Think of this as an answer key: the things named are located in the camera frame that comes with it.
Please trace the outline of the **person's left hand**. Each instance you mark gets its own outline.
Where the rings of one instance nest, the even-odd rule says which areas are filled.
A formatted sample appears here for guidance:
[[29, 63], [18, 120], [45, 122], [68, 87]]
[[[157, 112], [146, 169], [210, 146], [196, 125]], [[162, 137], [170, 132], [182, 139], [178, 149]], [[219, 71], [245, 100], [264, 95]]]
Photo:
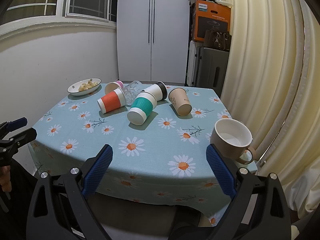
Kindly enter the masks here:
[[12, 189], [10, 181], [10, 166], [1, 167], [0, 185], [4, 192], [10, 192]]

